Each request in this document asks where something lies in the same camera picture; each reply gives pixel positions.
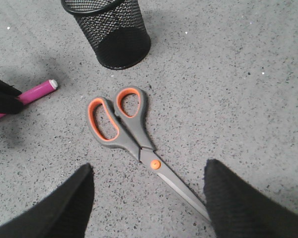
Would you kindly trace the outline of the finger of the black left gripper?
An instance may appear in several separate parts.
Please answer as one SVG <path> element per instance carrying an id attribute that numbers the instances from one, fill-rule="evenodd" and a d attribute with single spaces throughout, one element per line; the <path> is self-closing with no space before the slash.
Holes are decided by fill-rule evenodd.
<path id="1" fill-rule="evenodd" d="M 18 100 L 21 92 L 0 80 L 0 114 L 17 114 L 23 104 Z"/>

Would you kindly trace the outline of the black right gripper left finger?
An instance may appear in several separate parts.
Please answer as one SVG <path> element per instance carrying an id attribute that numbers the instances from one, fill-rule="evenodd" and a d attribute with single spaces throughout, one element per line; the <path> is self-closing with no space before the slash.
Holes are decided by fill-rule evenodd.
<path id="1" fill-rule="evenodd" d="M 93 202 L 93 170 L 87 163 L 41 202 L 0 226 L 0 238 L 83 238 Z"/>

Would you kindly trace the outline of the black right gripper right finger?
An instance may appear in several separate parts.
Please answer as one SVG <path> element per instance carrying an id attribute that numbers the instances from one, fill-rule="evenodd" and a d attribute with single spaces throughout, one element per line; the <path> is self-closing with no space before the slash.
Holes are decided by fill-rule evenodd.
<path id="1" fill-rule="evenodd" d="M 206 209 L 219 238 L 298 238 L 298 215 L 269 199 L 221 161 L 207 160 Z"/>

